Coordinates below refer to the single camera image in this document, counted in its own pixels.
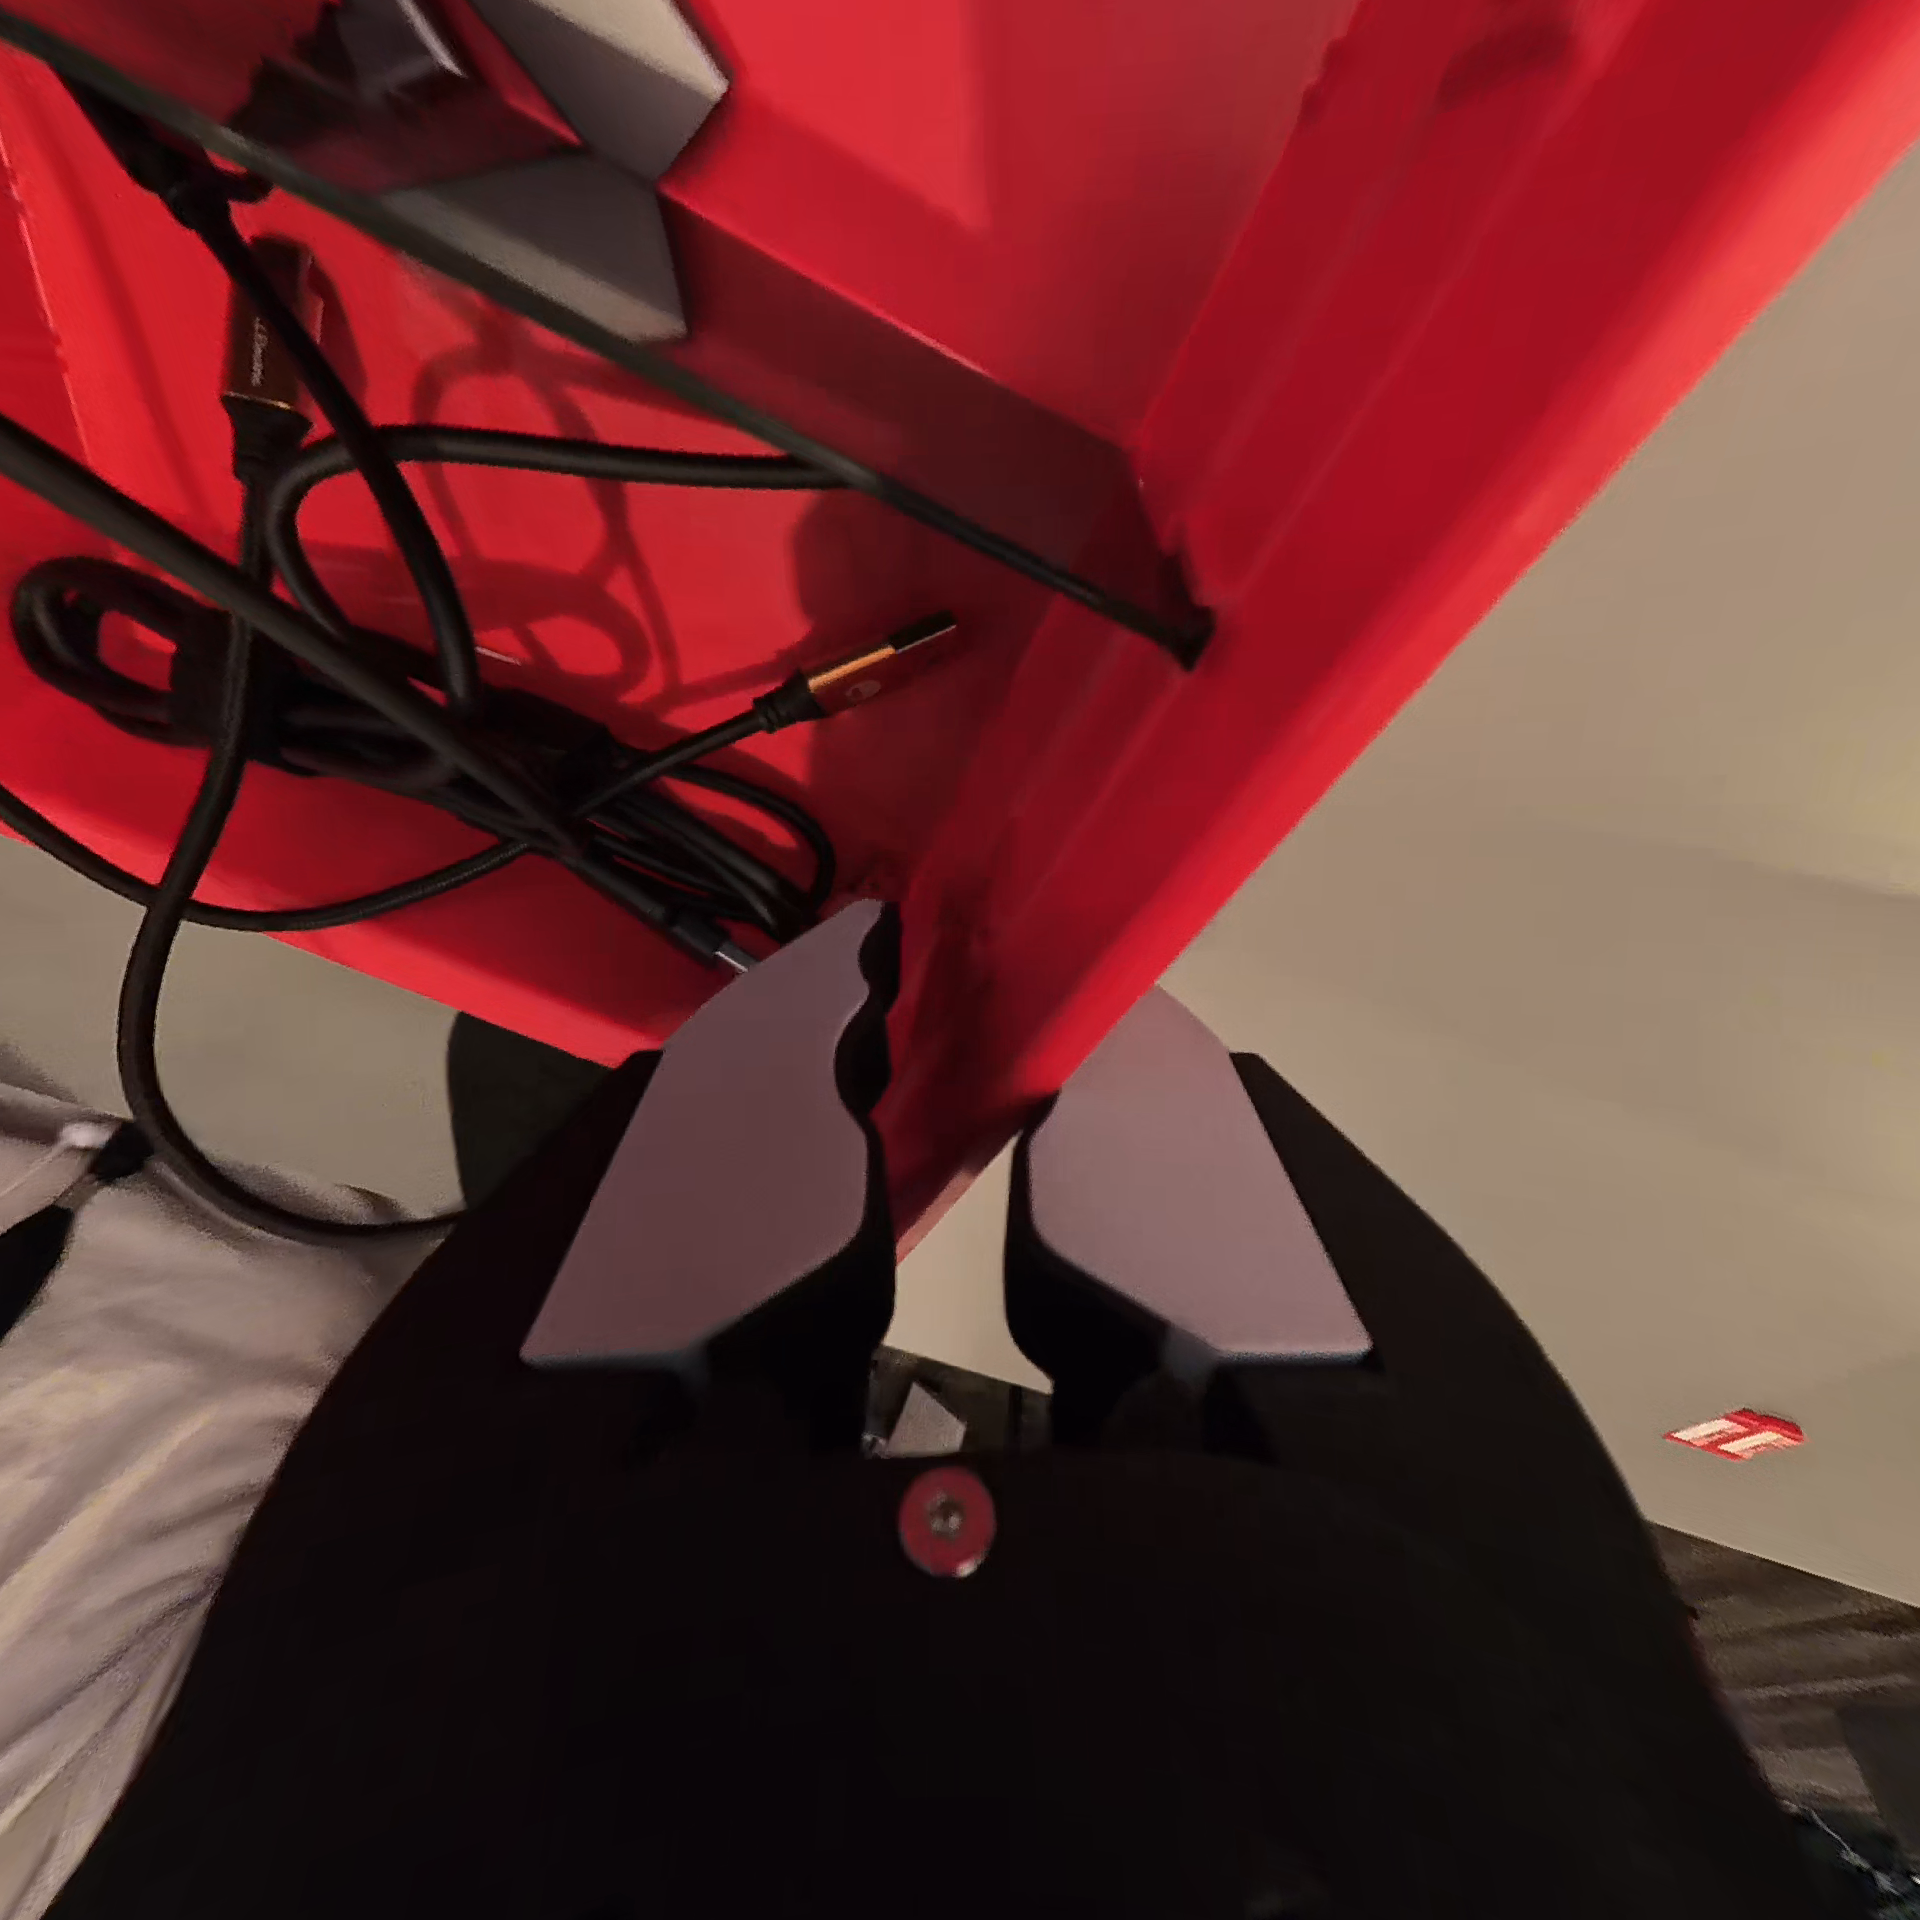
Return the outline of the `long grey usb hub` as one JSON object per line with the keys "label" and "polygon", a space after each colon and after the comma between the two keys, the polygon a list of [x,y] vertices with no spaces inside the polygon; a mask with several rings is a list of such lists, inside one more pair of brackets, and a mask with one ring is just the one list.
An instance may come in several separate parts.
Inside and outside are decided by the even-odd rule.
{"label": "long grey usb hub", "polygon": [[655,188],[585,152],[396,188],[370,206],[436,272],[628,345],[686,341],[681,277]]}
{"label": "long grey usb hub", "polygon": [[656,185],[729,93],[729,73],[672,1],[476,1],[567,127]]}

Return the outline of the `black braided cable brown plug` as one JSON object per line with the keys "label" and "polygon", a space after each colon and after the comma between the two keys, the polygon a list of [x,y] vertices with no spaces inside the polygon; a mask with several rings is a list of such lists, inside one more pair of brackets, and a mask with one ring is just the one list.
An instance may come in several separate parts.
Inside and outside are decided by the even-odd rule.
{"label": "black braided cable brown plug", "polygon": [[[264,501],[271,480],[295,457],[312,429],[302,366],[273,319],[302,318],[298,305],[286,303],[286,295],[304,293],[304,254],[290,241],[271,240],[268,247],[243,244],[240,259],[243,269],[232,278],[226,305],[222,390],[232,471],[243,489],[236,564],[256,591],[273,595],[274,564]],[[268,1200],[199,1150],[161,1086],[158,1030],[166,973],[186,911],[196,901],[239,803],[250,766],[250,734],[266,693],[256,663],[256,635],[236,614],[224,624],[212,693],[212,727],[199,787],[143,910],[116,996],[114,1063],[128,1115],[155,1160],[183,1188],[239,1224],[286,1241],[354,1251],[436,1232],[446,1224],[442,1216],[351,1222]]]}

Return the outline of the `thin black divider rod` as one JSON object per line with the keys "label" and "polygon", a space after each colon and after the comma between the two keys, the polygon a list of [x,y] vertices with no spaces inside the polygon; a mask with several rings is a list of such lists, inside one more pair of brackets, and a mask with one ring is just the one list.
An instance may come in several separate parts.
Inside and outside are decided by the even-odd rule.
{"label": "thin black divider rod", "polygon": [[649,183],[688,321],[686,341],[656,347],[446,277],[370,206],[396,188],[522,160],[598,157],[473,5],[4,5],[4,49],[62,88],[99,88],[222,174],[266,183],[264,199],[344,227],[665,411],[737,439],[728,451],[672,451],[791,455],[840,489],[787,495],[860,499],[977,569],[1080,605],[1191,668],[1214,614],[1147,527],[1112,439],[695,207],[691,171],[737,131],[747,97],[729,36],[703,5],[676,7],[728,68],[729,92]]}

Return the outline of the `red plastic bin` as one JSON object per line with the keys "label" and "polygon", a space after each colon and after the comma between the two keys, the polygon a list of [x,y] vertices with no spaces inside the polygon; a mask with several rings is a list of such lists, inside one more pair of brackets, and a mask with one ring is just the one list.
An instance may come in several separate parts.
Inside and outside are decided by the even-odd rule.
{"label": "red plastic bin", "polygon": [[[871,708],[722,767],[898,902],[883,1113],[947,1200],[1225,905],[1916,143],[1916,5],[703,5],[747,102],[695,207],[1112,439],[1214,614],[1183,668],[855,501],[406,465],[487,700],[435,687],[359,476],[299,532],[347,637],[515,799],[535,695],[638,748],[919,616]],[[290,199],[372,424],[728,451]],[[218,572],[243,515],[230,280],[4,49],[4,459],[23,439]]]}

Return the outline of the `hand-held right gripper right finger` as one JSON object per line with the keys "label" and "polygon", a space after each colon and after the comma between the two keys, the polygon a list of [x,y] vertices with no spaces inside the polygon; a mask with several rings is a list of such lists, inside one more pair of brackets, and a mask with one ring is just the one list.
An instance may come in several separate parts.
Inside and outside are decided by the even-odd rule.
{"label": "hand-held right gripper right finger", "polygon": [[1233,1051],[1164,990],[1019,1133],[1004,1315],[1056,1441],[1106,1441],[1159,1401],[1206,1424],[1246,1377],[1375,1365]]}

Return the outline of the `person's grey clothing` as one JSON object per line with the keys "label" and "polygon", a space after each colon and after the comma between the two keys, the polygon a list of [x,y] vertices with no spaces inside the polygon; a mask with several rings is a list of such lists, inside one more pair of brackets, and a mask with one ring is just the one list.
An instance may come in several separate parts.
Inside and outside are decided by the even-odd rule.
{"label": "person's grey clothing", "polygon": [[162,1168],[81,1200],[3,1345],[3,1916],[99,1838],[289,1447],[439,1239],[276,1239]]}

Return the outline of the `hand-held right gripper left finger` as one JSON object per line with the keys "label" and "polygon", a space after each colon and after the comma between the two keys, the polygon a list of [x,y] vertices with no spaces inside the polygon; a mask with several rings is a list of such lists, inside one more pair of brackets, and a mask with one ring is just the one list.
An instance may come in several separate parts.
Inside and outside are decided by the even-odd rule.
{"label": "hand-held right gripper left finger", "polygon": [[858,1445],[896,1307],[876,1110],[902,976],[892,902],[854,901],[663,1047],[522,1342],[547,1371],[755,1388]]}

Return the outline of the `small red sticker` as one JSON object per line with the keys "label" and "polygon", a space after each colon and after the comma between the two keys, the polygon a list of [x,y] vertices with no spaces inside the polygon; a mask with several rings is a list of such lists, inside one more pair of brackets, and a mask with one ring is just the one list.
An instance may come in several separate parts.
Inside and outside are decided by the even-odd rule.
{"label": "small red sticker", "polygon": [[1681,1449],[1727,1459],[1754,1460],[1795,1451],[1809,1435],[1802,1424],[1786,1414],[1759,1408],[1731,1408],[1705,1422],[1670,1428],[1664,1439]]}

